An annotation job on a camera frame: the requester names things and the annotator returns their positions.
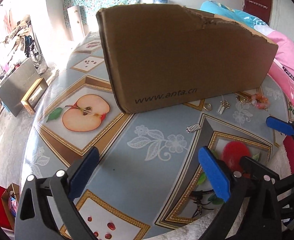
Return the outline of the grey metal cabinet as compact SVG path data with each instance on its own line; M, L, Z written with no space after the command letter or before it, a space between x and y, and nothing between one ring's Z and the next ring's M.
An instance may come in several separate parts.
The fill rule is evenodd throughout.
M27 58L20 67L1 82L0 99L15 117L23 109L21 99L39 77L33 62Z

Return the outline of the brown cardboard box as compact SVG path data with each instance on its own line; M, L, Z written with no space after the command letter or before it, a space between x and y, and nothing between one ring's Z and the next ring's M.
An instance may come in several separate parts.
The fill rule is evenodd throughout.
M175 4L96 14L108 77L124 113L259 87L278 45L229 18Z

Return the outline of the silver rectangular charm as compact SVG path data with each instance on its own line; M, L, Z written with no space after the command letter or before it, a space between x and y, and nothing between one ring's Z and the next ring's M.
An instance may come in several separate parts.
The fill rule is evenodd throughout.
M193 124L193 125L190 125L186 128L186 131L188 133L193 133L193 132L196 132L196 131L199 131L201 129L201 126L199 123L197 124Z

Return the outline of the fruit patterned tablecloth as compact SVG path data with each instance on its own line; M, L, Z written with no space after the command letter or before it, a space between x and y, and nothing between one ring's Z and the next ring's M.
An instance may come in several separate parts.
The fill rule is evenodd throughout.
M90 33L39 103L21 179L50 177L90 147L100 160L76 208L99 239L157 239L221 207L198 161L242 142L267 165L284 135L265 121L292 120L288 100L267 76L259 88L140 114L122 113L108 81L99 35ZM236 97L251 98L241 104ZM199 131L186 128L199 123Z

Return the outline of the white fluffy towel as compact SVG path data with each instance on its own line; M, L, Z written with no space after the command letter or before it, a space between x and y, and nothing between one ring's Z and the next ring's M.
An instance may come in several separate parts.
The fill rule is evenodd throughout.
M291 169L284 146L280 146L267 164L270 175L250 188L240 178L230 200L220 209L182 228L157 236L157 239L281 239L282 206L278 195L293 186Z

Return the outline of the dark red door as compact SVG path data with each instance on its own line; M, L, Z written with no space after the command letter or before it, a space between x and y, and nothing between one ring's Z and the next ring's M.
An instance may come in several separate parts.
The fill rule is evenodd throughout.
M243 11L269 24L272 0L243 0Z

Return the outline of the blue patterned quilt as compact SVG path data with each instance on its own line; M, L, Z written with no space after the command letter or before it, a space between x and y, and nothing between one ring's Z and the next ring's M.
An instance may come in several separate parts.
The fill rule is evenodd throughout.
M261 20L260 18L253 16L247 12L242 10L232 9L230 7L226 7L225 5L216 2L216 1L205 1L202 3L200 7L201 11L210 12L212 14L224 16L235 20L237 22L241 22L251 28L254 28L255 25L267 25L266 22Z

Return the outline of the white narrow cabinet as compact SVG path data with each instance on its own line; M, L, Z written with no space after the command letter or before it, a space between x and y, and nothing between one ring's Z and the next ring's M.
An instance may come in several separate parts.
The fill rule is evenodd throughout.
M81 41L85 37L84 27L81 20L80 6L74 5L67 8L69 23L73 40Z

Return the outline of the gold clasp jewelry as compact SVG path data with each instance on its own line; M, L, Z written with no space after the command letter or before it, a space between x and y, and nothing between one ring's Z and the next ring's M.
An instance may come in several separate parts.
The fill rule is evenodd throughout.
M245 103L249 103L251 104L251 98L245 97L245 96L240 96L238 95L236 97L236 99L238 100L238 102L240 102L241 104L245 104Z

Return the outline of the bicycle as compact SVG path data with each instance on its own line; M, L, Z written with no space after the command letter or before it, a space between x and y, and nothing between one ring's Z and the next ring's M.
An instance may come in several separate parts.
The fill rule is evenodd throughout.
M25 36L25 55L29 57L32 63L38 67L43 61L43 55L40 50L37 48L35 40L30 36Z

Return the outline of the pink blanket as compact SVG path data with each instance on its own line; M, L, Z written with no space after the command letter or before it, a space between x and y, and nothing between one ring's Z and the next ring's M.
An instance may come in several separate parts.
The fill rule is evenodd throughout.
M267 25L255 25L254 29L278 45L278 51L268 74L280 86L289 107L294 110L294 43L287 36ZM289 111L289 115L294 118L292 111ZM286 151L293 145L293 139L285 137L280 149L268 164L268 167L280 173L281 178L291 175L294 171L294 150Z

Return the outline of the small wooden stool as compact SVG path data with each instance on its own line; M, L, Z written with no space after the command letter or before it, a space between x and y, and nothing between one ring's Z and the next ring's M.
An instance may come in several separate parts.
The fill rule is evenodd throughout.
M29 114L35 113L35 106L48 88L46 80L37 79L21 99L21 103Z

